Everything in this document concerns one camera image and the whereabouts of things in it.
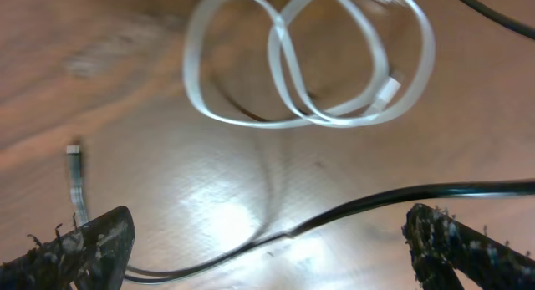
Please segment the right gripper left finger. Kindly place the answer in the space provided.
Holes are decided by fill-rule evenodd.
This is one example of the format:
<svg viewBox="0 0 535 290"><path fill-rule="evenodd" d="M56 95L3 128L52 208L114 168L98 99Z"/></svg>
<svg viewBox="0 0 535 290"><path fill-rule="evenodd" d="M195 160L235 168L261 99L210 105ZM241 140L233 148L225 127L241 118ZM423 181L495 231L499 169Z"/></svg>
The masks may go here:
<svg viewBox="0 0 535 290"><path fill-rule="evenodd" d="M130 211L118 206L49 242L33 240L25 254L1 264L2 290L119 290L135 242Z"/></svg>

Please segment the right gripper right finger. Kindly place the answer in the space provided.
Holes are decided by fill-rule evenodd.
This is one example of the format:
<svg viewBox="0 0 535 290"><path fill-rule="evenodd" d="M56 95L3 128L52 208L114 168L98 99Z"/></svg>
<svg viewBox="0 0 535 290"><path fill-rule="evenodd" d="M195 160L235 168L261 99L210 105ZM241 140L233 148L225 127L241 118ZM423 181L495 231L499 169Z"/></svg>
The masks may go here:
<svg viewBox="0 0 535 290"><path fill-rule="evenodd" d="M456 271L481 289L534 289L534 260L461 224L414 205L402 226L415 280L423 289L462 289Z"/></svg>

